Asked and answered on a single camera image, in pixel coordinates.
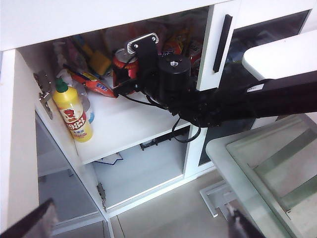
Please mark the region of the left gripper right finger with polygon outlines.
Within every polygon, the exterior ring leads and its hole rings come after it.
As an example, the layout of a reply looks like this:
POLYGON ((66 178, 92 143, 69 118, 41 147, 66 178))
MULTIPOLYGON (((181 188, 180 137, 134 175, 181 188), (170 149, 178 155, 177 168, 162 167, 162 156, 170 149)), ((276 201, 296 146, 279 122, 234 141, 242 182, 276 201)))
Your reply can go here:
POLYGON ((236 208, 229 207, 230 238, 265 238, 265 236, 236 208))

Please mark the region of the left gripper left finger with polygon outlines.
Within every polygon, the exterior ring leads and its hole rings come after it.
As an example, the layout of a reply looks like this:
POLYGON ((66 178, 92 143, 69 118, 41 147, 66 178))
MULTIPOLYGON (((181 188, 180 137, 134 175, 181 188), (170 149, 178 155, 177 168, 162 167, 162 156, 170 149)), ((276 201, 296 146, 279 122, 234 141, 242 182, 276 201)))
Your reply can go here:
POLYGON ((9 227, 1 238, 50 238, 56 225, 56 206, 52 198, 9 227))

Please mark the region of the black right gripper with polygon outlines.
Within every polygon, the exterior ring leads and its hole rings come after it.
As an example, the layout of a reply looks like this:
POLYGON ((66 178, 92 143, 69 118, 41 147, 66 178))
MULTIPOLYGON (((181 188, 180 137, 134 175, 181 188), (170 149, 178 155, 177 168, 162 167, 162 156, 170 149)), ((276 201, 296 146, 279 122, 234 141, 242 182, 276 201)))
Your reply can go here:
POLYGON ((145 64, 139 63, 136 56, 119 60, 118 56, 112 58, 113 97, 126 96, 133 92, 145 91, 147 83, 158 76, 158 68, 152 64, 143 68, 145 64))

